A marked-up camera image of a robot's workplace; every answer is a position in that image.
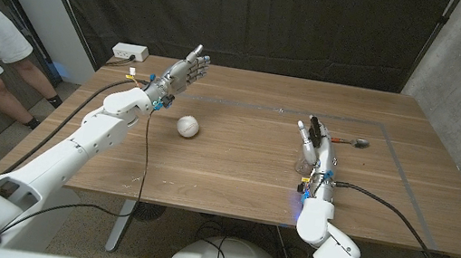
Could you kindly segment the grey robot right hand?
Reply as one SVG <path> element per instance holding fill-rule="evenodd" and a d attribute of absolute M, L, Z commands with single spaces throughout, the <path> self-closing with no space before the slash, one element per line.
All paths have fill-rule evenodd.
<path fill-rule="evenodd" d="M 296 172 L 303 177 L 297 191 L 301 194 L 302 202 L 310 197 L 331 203 L 337 158 L 328 128 L 316 117 L 311 119 L 309 128 L 301 120 L 297 122 L 303 138 L 299 157 L 294 164 Z"/>

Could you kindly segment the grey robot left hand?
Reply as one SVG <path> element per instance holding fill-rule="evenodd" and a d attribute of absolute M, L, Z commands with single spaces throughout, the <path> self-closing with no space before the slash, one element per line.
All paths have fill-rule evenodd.
<path fill-rule="evenodd" d="M 187 57 L 167 68 L 161 76 L 150 80 L 143 90 L 152 102 L 154 110 L 169 107 L 189 84 L 206 76 L 210 57 L 202 56 L 203 45 L 196 47 Z"/>

